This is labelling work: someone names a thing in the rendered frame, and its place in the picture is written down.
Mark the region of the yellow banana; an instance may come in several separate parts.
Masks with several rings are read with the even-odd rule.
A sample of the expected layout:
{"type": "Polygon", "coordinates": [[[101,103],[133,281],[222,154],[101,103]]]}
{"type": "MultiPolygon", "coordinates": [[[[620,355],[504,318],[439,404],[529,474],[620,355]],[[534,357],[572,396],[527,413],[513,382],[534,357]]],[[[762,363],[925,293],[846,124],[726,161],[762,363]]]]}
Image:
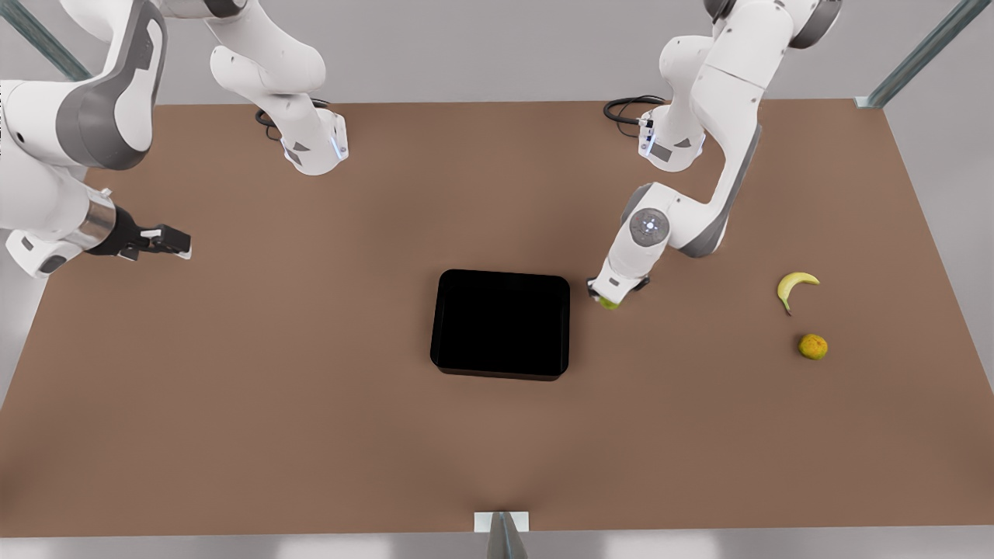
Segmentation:
{"type": "Polygon", "coordinates": [[[820,280],[816,276],[809,275],[809,273],[794,272],[788,273],[780,280],[777,284],[777,297],[778,300],[784,305],[784,310],[788,316],[792,315],[791,305],[789,304],[789,297],[791,297],[792,290],[798,286],[798,284],[815,284],[818,286],[820,280]]]}

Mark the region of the silver frame post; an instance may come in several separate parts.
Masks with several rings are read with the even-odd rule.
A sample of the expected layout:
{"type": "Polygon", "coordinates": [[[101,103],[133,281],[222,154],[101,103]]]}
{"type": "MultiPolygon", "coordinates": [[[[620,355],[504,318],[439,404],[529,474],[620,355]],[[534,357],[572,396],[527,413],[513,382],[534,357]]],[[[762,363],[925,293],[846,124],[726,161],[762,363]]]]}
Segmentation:
{"type": "Polygon", "coordinates": [[[884,109],[993,2],[994,0],[959,0],[870,95],[856,96],[855,106],[859,109],[884,109]]]}
{"type": "Polygon", "coordinates": [[[69,81],[92,77],[88,68],[20,0],[0,0],[0,17],[69,81]]]}
{"type": "Polygon", "coordinates": [[[521,538],[530,531],[529,512],[475,512],[474,531],[486,532],[486,559],[528,559],[521,538]]]}

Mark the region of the black storage box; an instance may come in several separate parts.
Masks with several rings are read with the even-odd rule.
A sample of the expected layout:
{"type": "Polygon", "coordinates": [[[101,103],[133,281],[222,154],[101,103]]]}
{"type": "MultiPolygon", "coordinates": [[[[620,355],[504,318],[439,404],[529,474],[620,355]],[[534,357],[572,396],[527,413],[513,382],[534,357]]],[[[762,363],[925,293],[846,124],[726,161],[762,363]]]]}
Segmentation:
{"type": "Polygon", "coordinates": [[[569,311],[564,277],[444,270],[430,360],[453,375],[557,380],[569,366],[569,311]]]}

